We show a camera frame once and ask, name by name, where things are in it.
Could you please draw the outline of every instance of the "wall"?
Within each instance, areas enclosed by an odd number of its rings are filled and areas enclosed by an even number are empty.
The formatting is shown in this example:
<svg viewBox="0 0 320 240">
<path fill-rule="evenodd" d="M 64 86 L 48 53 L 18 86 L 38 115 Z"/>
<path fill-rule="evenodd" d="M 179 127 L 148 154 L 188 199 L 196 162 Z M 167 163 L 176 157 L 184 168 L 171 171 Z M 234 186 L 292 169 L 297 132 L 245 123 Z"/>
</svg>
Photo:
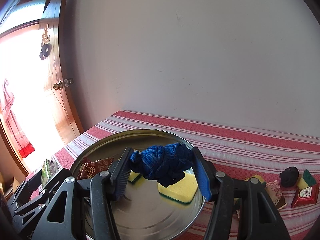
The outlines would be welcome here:
<svg viewBox="0 0 320 240">
<path fill-rule="evenodd" d="M 85 128 L 119 109 L 320 137 L 320 26 L 303 0 L 68 0 Z"/>
<path fill-rule="evenodd" d="M 26 178 L 12 159 L 7 147 L 0 136 L 0 172 L 4 181 L 9 181 L 15 177 L 20 183 Z"/>
</svg>

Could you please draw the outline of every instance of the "white label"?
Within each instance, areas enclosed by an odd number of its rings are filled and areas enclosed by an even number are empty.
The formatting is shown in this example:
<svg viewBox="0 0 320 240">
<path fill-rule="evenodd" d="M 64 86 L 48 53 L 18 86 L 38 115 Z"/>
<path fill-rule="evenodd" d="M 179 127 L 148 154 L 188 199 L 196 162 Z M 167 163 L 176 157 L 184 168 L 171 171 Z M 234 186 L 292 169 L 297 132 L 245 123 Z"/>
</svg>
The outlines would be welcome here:
<svg viewBox="0 0 320 240">
<path fill-rule="evenodd" d="M 64 80 L 64 86 L 65 86 L 66 88 L 69 86 L 69 82 L 68 82 L 68 79 L 67 79 L 67 78 Z"/>
<path fill-rule="evenodd" d="M 299 196 L 300 197 L 311 197 L 312 187 L 304 188 L 300 191 Z"/>
</svg>

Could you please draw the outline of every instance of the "brass door knob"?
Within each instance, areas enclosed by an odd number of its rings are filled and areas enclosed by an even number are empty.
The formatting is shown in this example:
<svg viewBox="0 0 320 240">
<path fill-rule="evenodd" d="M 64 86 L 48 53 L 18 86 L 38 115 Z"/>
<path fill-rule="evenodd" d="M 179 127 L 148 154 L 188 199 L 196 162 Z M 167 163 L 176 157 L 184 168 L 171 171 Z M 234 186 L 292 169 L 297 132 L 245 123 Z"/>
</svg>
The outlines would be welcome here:
<svg viewBox="0 0 320 240">
<path fill-rule="evenodd" d="M 62 83 L 61 81 L 59 81 L 58 84 L 55 83 L 55 84 L 53 85 L 53 90 L 54 90 L 54 91 L 57 91 L 57 90 L 62 89 L 62 88 L 63 88 L 63 83 Z"/>
</svg>

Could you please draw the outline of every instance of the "curtain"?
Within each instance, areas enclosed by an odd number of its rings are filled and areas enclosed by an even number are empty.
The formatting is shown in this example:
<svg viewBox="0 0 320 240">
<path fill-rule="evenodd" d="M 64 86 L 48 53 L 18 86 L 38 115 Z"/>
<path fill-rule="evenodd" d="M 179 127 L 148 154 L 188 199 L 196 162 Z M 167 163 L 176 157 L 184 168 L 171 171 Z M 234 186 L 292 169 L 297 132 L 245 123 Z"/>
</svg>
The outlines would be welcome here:
<svg viewBox="0 0 320 240">
<path fill-rule="evenodd" d="M 5 124 L 8 128 L 7 136 L 10 136 L 11 143 L 13 147 L 19 151 L 22 158 L 27 157 L 30 153 L 32 153 L 35 149 L 32 144 L 29 142 L 27 136 L 22 131 L 19 123 L 17 122 L 16 116 L 11 110 L 12 104 L 14 102 L 14 95 L 8 89 L 8 80 L 4 80 L 4 84 L 2 85 L 3 94 L 1 95 L 0 105 L 3 118 L 5 120 Z"/>
</svg>

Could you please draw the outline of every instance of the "tablecloth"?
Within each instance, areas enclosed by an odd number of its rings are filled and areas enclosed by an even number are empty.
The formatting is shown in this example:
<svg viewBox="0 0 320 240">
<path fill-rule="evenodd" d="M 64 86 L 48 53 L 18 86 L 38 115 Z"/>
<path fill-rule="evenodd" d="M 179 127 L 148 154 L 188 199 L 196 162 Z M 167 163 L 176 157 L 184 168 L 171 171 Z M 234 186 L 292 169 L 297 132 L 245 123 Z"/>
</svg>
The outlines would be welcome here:
<svg viewBox="0 0 320 240">
<path fill-rule="evenodd" d="M 58 151 L 52 159 L 60 167 L 70 168 L 74 160 L 94 142 L 129 129 L 158 129 L 175 133 L 198 147 L 217 170 L 232 178 L 246 179 L 255 174 L 265 181 L 279 178 L 290 166 L 302 173 L 308 169 L 320 181 L 320 138 L 254 128 L 228 127 L 154 114 L 119 111 Z M 320 214 L 320 202 L 290 208 L 295 189 L 282 189 L 288 205 L 280 210 L 292 240 L 302 239 Z M 191 228 L 179 240 L 201 240 L 213 205 L 206 203 Z M 233 216 L 230 238 L 236 240 L 237 215 Z"/>
</svg>

